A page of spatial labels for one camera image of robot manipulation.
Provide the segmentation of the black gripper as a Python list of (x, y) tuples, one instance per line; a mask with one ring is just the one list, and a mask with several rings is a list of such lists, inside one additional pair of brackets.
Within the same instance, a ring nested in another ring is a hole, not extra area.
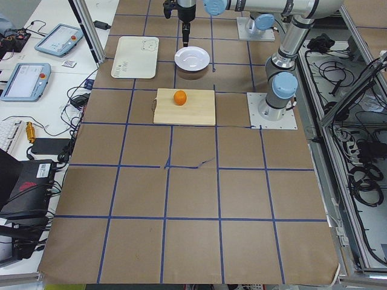
[(195, 19), (195, 0), (177, 0), (178, 18), (183, 22), (183, 46), (189, 46), (190, 23)]

